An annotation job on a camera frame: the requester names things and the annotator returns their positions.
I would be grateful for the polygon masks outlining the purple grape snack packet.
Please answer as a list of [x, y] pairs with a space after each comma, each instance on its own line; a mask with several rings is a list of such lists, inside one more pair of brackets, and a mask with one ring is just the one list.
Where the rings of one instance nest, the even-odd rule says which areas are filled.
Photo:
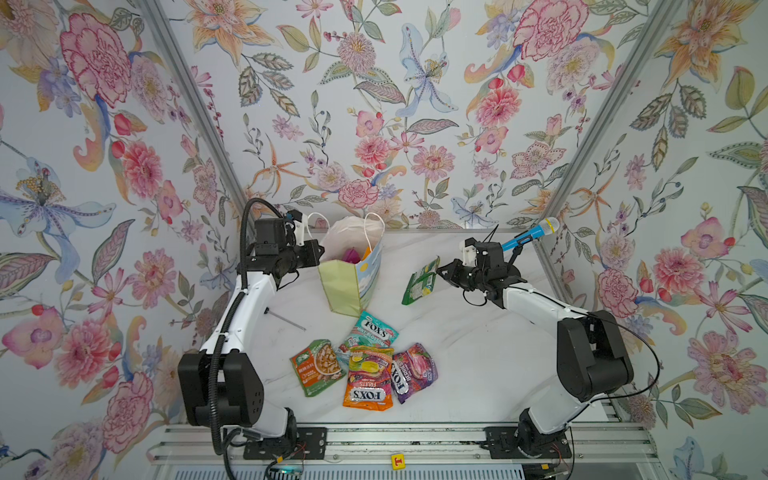
[[355, 248], [348, 248], [344, 251], [341, 260], [349, 264], [357, 264], [361, 261], [362, 257]]

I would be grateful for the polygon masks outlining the landscape print paper bag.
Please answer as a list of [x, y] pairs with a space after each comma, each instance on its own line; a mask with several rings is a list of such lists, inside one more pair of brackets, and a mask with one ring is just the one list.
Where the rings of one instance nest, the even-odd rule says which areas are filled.
[[[332, 312], [358, 317], [368, 307], [378, 281], [385, 233], [384, 219], [374, 212], [345, 217], [325, 232], [318, 274]], [[360, 253], [359, 263], [341, 260], [348, 248]]]

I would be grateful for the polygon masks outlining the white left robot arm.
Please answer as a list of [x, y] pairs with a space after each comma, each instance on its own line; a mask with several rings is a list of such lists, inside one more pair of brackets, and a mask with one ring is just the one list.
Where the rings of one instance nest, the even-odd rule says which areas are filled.
[[282, 280], [318, 266], [324, 249], [305, 237], [307, 226], [297, 210], [283, 214], [252, 198], [243, 215], [232, 298], [200, 350], [181, 357], [177, 372], [187, 420], [208, 428], [215, 454], [225, 456], [241, 443], [285, 459], [299, 442], [295, 415], [267, 401], [246, 348]]

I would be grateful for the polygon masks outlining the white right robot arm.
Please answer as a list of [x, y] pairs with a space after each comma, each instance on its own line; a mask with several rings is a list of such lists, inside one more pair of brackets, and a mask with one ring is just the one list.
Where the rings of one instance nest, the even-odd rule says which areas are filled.
[[540, 399], [519, 415], [512, 445], [537, 458], [565, 439], [573, 420], [594, 402], [607, 398], [634, 378], [620, 326], [610, 313], [567, 304], [525, 280], [498, 242], [464, 242], [462, 257], [441, 266], [437, 275], [464, 292], [521, 316], [556, 340], [556, 376]]

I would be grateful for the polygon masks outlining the teal Fox's candy packet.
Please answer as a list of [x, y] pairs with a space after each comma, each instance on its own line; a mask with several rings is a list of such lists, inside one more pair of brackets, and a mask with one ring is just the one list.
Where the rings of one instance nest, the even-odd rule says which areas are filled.
[[337, 352], [340, 359], [347, 363], [353, 347], [389, 348], [398, 336], [399, 332], [394, 327], [363, 311], [350, 333], [339, 345]]

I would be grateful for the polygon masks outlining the blue toy microphone on stand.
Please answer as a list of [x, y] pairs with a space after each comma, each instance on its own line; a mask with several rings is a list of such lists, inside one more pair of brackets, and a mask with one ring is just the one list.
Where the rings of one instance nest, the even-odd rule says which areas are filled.
[[547, 217], [539, 221], [535, 226], [517, 235], [502, 245], [503, 252], [516, 252], [520, 254], [525, 245], [545, 236], [553, 235], [560, 229], [560, 221], [555, 217]]

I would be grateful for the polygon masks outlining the purple Fox's candy packet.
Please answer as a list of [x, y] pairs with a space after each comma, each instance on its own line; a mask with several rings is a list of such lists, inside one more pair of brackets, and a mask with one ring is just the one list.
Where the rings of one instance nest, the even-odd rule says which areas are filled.
[[430, 387], [439, 378], [432, 355], [421, 343], [395, 353], [391, 368], [392, 385], [400, 404]]

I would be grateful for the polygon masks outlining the green orange snack packet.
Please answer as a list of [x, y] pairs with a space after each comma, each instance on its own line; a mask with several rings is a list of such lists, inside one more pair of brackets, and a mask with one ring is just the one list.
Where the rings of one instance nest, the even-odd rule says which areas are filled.
[[346, 375], [332, 343], [315, 340], [290, 359], [291, 366], [306, 397], [327, 390]]

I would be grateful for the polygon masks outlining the orange Fox's fruits packet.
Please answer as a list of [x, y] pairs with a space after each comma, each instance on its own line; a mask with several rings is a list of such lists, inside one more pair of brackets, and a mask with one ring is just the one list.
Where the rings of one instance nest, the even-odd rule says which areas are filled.
[[343, 406], [386, 411], [393, 406], [391, 367], [394, 350], [356, 346], [350, 350]]

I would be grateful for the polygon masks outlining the yellow tag with letter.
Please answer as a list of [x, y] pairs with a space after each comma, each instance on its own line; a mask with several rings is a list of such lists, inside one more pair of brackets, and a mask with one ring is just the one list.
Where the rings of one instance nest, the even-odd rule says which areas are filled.
[[393, 454], [390, 457], [390, 460], [391, 460], [391, 468], [393, 471], [401, 471], [406, 469], [406, 458], [404, 454], [402, 453]]

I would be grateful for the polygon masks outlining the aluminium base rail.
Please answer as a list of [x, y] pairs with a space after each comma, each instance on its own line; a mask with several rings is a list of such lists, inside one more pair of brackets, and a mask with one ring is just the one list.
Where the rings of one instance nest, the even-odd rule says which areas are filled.
[[[372, 464], [391, 467], [391, 457], [402, 454], [406, 464], [478, 464], [494, 459], [486, 443], [488, 423], [330, 423], [325, 424], [324, 457], [298, 453], [294, 462], [307, 465]], [[153, 466], [222, 464], [202, 427], [167, 427], [150, 448]], [[583, 463], [653, 463], [657, 448], [636, 423], [575, 423], [566, 439], [538, 458], [518, 455], [518, 463], [565, 460]]]

